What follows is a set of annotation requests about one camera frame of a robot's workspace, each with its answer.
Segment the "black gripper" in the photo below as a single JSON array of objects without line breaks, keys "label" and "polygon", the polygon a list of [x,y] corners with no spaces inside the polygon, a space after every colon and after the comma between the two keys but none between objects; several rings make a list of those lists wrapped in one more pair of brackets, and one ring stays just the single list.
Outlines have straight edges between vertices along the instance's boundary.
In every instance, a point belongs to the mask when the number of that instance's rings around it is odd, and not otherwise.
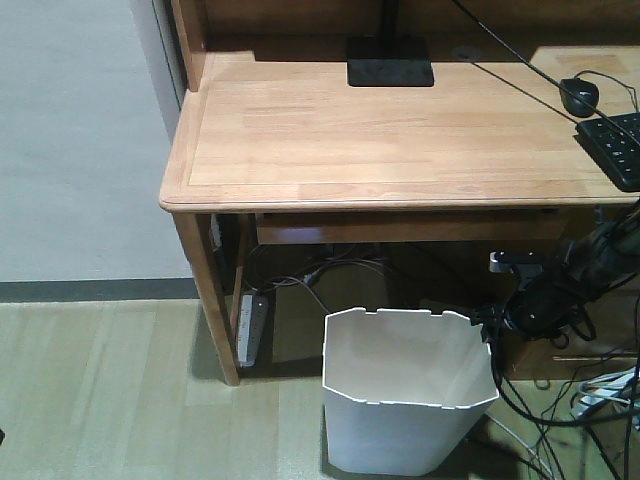
[{"label": "black gripper", "polygon": [[494,343],[508,330],[503,319],[514,331],[528,340],[554,338],[568,323],[564,320],[570,308],[580,303],[580,292],[559,280],[532,281],[524,290],[516,292],[506,303],[485,305],[471,312],[472,325],[483,325],[484,343]]}]

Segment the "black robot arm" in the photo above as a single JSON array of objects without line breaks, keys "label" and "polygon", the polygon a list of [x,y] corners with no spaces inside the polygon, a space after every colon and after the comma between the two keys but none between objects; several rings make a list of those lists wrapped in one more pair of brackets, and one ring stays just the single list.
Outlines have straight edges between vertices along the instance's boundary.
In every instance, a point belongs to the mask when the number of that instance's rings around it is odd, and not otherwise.
[{"label": "black robot arm", "polygon": [[485,336],[506,329],[527,341],[557,339],[571,329],[591,341],[596,333],[585,305],[639,274],[639,204],[564,243],[550,258],[498,250],[490,254],[489,269],[514,275],[517,286],[507,299],[471,313],[470,322]]}]

